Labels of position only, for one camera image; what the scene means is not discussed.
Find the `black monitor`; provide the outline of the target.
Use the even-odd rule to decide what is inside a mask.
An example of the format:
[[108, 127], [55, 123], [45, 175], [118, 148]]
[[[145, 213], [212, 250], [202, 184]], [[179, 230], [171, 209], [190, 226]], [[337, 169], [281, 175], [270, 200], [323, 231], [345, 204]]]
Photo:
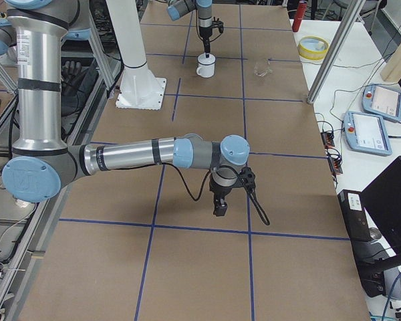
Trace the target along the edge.
[[401, 253], [401, 156], [395, 158], [362, 192], [361, 201], [376, 227]]

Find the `lower teach pendant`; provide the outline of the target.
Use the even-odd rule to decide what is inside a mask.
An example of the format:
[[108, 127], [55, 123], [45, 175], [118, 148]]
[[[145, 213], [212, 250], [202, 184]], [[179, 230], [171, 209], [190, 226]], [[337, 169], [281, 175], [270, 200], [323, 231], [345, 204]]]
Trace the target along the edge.
[[390, 139], [381, 116], [347, 111], [343, 124], [346, 141], [352, 150], [381, 156], [392, 154]]

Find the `upper teach pendant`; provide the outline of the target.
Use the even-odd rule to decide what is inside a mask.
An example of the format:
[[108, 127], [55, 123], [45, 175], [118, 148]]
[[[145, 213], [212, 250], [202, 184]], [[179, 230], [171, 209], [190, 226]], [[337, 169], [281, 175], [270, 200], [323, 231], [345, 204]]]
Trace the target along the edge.
[[362, 95], [362, 108], [365, 112], [377, 114], [384, 119], [401, 121], [401, 91], [381, 84], [365, 87]]

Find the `lower orange black connector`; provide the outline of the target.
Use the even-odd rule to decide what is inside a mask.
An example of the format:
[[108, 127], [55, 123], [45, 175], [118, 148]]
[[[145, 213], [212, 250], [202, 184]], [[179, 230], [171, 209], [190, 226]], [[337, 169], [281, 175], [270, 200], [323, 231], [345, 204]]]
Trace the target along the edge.
[[343, 173], [340, 161], [336, 158], [328, 157], [330, 171], [333, 175], [341, 175]]

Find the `teach pendant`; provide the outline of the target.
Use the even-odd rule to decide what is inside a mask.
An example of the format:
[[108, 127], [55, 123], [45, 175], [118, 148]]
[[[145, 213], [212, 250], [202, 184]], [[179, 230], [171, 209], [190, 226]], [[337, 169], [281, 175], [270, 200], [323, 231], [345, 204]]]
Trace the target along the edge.
[[392, 154], [390, 139], [381, 116], [347, 111], [343, 124], [346, 141], [352, 150], [381, 156]]
[[365, 112], [377, 114], [384, 119], [401, 121], [401, 91], [381, 84], [365, 87], [362, 95], [362, 108]]

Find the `white enamel mug blue rim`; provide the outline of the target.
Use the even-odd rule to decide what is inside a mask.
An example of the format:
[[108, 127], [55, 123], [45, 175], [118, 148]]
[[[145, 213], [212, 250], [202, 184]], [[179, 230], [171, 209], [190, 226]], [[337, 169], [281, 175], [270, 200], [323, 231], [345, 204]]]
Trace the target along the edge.
[[216, 57], [211, 53], [202, 53], [197, 58], [196, 74], [202, 78], [211, 78], [215, 74]]

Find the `red bottle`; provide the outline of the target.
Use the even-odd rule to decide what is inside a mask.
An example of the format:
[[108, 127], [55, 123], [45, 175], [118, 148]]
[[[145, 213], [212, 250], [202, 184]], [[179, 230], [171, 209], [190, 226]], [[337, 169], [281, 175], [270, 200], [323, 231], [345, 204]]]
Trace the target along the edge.
[[303, 17], [305, 15], [305, 11], [307, 9], [307, 4], [308, 4], [308, 1], [306, 1], [306, 0], [301, 0], [298, 3], [297, 10], [296, 10], [295, 16], [293, 18], [293, 24], [291, 26], [292, 31], [294, 33], [297, 33], [299, 31], [301, 22], [303, 21]]

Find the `yellow tape roll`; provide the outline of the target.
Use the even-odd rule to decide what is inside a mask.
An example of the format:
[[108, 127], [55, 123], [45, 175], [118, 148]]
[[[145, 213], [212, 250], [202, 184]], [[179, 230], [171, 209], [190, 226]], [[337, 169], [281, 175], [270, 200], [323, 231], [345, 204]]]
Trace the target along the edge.
[[299, 55], [307, 60], [322, 60], [329, 49], [329, 43], [316, 36], [306, 36], [299, 40], [297, 45]]

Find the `aluminium frame post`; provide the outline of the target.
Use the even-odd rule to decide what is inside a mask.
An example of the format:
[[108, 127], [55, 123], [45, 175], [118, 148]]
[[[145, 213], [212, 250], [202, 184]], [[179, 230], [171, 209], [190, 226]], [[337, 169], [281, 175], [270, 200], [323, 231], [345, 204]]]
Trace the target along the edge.
[[352, 1], [346, 10], [346, 14], [344, 15], [336, 34], [334, 35], [331, 44], [329, 46], [328, 52], [325, 55], [323, 63], [321, 64], [318, 73], [313, 81], [309, 94], [307, 95], [307, 103], [313, 104], [316, 98], [319, 96], [319, 93], [322, 87], [325, 85], [325, 81], [331, 69], [334, 65], [337, 56], [347, 39], [353, 24], [355, 23], [358, 15], [362, 7], [364, 6], [366, 0], [356, 0]]

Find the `wooden beam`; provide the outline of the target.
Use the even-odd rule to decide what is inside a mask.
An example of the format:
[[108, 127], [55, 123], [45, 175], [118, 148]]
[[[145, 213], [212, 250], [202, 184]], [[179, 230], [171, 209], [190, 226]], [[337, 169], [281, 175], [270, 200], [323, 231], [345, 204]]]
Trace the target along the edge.
[[401, 43], [387, 61], [380, 75], [385, 82], [398, 83], [401, 80]]

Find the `blue tape grid lines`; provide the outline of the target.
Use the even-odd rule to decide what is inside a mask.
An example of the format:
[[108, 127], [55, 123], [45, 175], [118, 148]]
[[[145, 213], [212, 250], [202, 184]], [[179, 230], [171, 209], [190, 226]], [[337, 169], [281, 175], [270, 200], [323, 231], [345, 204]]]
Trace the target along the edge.
[[[154, 166], [74, 183], [21, 320], [366, 320], [369, 317], [291, 25], [282, 9], [219, 5], [214, 77], [195, 74], [194, 17], [142, 20], [159, 110], [110, 100], [95, 144], [245, 137], [264, 225], [244, 190], [213, 215], [204, 171]], [[273, 73], [257, 77], [257, 60]]]

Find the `upper orange black connector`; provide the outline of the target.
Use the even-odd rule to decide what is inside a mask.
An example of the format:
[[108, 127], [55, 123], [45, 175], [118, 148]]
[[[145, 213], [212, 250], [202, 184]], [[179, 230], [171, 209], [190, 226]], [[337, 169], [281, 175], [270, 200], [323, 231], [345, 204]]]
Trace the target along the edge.
[[334, 134], [333, 132], [322, 132], [321, 133], [321, 139], [324, 145], [324, 148], [331, 148], [334, 147]]

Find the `black computer box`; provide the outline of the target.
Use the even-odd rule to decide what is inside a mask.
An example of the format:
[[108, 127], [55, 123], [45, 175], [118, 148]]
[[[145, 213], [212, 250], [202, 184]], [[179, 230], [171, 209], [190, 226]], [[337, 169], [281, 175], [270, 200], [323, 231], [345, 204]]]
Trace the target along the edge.
[[352, 241], [370, 241], [370, 230], [360, 192], [343, 189], [338, 194], [338, 199], [349, 238]]

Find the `orange black connector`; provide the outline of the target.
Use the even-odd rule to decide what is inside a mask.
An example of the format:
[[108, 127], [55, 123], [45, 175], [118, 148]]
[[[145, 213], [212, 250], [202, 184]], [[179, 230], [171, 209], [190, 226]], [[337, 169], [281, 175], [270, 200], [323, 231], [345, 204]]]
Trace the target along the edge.
[[341, 175], [343, 173], [340, 161], [336, 158], [328, 157], [330, 171], [333, 175]]
[[333, 132], [322, 132], [321, 133], [321, 139], [324, 145], [324, 148], [331, 148], [334, 147], [334, 134]]

